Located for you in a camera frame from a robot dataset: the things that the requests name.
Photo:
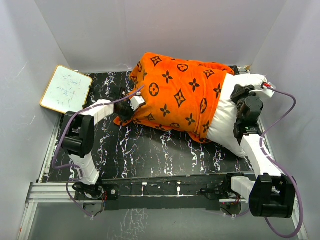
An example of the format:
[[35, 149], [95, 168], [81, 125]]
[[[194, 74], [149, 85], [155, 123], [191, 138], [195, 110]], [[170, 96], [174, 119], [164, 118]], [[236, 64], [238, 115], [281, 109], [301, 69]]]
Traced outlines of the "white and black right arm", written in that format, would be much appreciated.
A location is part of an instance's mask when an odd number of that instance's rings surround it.
[[257, 90], [253, 85], [237, 84], [230, 96], [236, 105], [234, 137], [249, 158], [256, 179], [244, 175], [230, 175], [223, 185], [223, 194], [233, 199], [240, 195], [248, 202], [249, 210], [255, 217], [288, 219], [294, 210], [296, 190], [293, 181], [270, 161], [258, 118], [262, 113], [263, 96], [270, 98], [272, 91], [268, 83]]

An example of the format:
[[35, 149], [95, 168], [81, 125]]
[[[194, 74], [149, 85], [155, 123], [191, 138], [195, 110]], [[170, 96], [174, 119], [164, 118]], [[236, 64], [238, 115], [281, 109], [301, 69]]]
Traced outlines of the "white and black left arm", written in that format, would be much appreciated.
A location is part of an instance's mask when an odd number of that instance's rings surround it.
[[99, 99], [79, 113], [68, 111], [63, 120], [64, 137], [61, 138], [61, 147], [78, 172], [78, 180], [72, 188], [81, 194], [87, 194], [93, 200], [99, 199], [104, 191], [92, 156], [95, 126], [113, 114], [118, 115], [123, 122], [128, 121], [146, 103], [138, 91], [128, 98], [125, 95], [126, 91], [117, 87], [111, 92], [109, 99]]

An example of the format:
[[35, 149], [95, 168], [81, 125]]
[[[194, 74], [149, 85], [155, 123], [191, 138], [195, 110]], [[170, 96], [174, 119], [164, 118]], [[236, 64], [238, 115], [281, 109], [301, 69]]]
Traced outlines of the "white pillow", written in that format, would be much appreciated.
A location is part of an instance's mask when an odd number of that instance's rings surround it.
[[263, 93], [264, 90], [261, 86], [267, 82], [267, 78], [260, 74], [227, 74], [224, 79], [215, 114], [206, 134], [206, 139], [225, 147], [237, 157], [244, 158], [246, 153], [234, 137], [237, 107], [236, 104], [232, 102], [231, 95], [236, 85], [242, 87], [252, 85], [257, 90], [258, 96], [262, 97], [262, 102], [265, 103], [269, 97]]

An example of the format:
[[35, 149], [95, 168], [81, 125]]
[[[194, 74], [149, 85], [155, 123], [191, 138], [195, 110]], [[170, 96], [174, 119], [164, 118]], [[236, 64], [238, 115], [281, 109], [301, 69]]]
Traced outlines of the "orange patterned plush pillowcase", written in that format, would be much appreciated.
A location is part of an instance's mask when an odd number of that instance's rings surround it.
[[129, 120], [114, 119], [118, 126], [130, 122], [162, 131], [187, 132], [207, 143], [227, 75], [235, 72], [217, 62], [183, 60], [145, 53], [130, 74], [134, 89], [141, 89], [145, 105]]

